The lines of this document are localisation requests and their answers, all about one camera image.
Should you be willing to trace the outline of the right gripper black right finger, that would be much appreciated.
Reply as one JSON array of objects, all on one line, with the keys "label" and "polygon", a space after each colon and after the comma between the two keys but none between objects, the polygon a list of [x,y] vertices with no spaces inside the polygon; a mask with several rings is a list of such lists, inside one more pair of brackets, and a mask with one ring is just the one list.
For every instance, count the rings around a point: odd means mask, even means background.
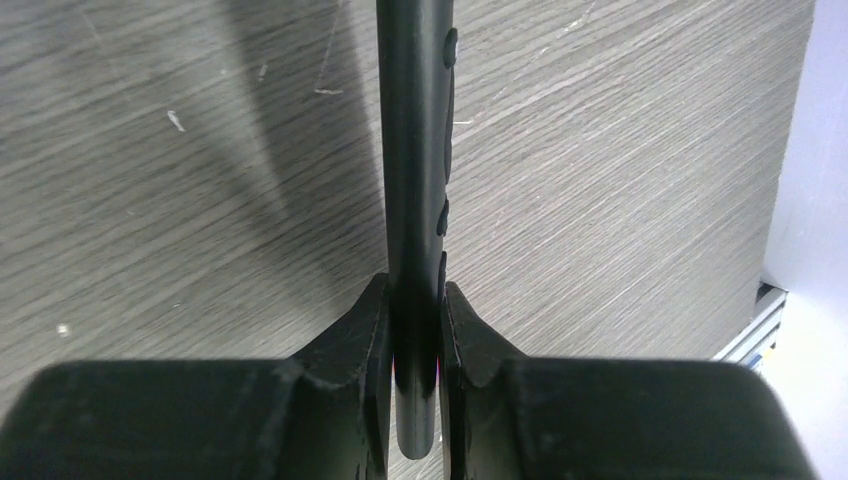
[{"label": "right gripper black right finger", "polygon": [[458,285],[440,319],[448,479],[811,479],[770,387],[728,362],[532,357]]}]

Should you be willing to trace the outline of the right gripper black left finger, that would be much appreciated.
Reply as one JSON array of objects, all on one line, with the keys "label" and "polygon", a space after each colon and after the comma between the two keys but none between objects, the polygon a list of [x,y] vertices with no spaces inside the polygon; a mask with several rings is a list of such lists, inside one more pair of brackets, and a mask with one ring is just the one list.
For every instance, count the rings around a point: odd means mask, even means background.
[{"label": "right gripper black left finger", "polygon": [[288,358],[72,361],[1,426],[5,479],[383,479],[387,278]]}]

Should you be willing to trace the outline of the black remote control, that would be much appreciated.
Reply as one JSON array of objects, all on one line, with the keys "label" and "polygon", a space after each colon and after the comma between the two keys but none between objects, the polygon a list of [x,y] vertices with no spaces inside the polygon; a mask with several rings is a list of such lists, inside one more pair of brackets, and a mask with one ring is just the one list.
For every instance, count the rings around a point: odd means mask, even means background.
[{"label": "black remote control", "polygon": [[450,1],[376,10],[397,441],[418,460],[434,441],[458,33]]}]

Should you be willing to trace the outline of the aluminium frame rail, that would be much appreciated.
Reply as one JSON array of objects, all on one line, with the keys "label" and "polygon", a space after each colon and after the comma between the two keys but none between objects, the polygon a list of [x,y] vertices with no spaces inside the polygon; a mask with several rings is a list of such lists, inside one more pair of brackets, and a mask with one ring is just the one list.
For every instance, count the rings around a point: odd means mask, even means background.
[{"label": "aluminium frame rail", "polygon": [[760,373],[776,348],[787,296],[787,291],[761,283],[750,322],[712,359],[736,363]]}]

